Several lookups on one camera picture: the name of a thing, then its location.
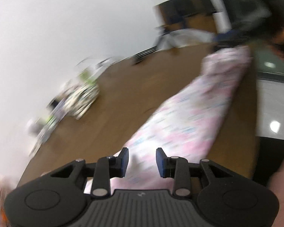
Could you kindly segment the pink floral dress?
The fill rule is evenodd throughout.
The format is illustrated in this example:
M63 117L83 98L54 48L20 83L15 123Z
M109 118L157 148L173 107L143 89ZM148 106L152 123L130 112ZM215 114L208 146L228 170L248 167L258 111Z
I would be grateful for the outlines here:
M173 180L159 175L156 149L193 163L205 158L250 64L246 46L221 49L203 58L200 75L163 102L126 142L126 174L112 178L111 189L171 190Z

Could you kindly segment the wooden chair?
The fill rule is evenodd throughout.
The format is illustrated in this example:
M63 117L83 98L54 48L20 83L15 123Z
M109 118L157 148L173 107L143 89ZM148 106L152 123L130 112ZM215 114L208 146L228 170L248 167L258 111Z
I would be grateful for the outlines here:
M218 11L211 0L168 0L156 8L164 27L171 31L193 28L217 32L213 15Z

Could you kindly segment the folded cream floral garment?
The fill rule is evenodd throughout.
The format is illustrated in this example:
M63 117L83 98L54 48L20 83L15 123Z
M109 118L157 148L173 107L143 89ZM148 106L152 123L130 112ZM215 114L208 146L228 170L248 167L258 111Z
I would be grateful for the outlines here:
M99 96L98 84L71 86L63 93L63 109L67 115L80 119Z

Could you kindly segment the grey printed tin box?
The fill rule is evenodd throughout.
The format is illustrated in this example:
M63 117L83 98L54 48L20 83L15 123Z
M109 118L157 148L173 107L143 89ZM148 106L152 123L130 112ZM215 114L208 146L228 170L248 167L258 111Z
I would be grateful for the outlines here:
M54 98L50 101L47 108L50 112L50 119L60 122L66 116L65 99Z

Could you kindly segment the white robot toy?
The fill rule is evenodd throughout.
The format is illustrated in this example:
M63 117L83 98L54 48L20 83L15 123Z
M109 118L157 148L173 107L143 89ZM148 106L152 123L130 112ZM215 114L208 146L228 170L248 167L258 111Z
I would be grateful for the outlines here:
M31 136L38 136L41 131L45 128L45 125L47 123L45 122L44 119L38 118L38 119L30 119L27 122L26 125L26 131L29 135Z

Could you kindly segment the white plastic bag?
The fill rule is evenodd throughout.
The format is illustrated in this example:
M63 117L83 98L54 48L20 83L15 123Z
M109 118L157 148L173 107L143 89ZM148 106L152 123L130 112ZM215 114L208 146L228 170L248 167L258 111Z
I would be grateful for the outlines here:
M215 33L191 28L172 31L164 36L159 51L212 43L215 36Z

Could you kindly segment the green spray bottle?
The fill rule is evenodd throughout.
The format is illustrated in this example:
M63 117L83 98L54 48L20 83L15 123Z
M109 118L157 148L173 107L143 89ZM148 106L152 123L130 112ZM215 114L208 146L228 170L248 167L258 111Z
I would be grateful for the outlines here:
M93 73L89 68L85 68L82 70L79 74L80 80L89 86L95 86L96 85L96 80L93 77Z

